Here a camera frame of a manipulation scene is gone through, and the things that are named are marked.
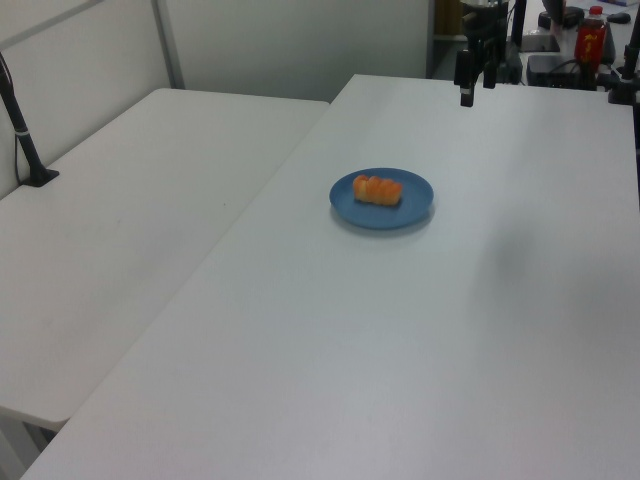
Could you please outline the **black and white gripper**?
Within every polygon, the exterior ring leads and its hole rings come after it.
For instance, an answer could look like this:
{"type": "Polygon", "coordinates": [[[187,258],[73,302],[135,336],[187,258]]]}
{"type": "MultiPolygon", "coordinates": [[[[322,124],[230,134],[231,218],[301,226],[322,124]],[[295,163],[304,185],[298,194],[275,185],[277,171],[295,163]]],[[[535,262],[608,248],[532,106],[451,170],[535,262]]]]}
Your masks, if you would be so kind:
{"type": "Polygon", "coordinates": [[[483,87],[494,89],[496,66],[506,57],[508,1],[462,1],[462,31],[467,49],[456,55],[454,84],[459,87],[460,105],[474,103],[473,66],[483,69],[483,87]]]}

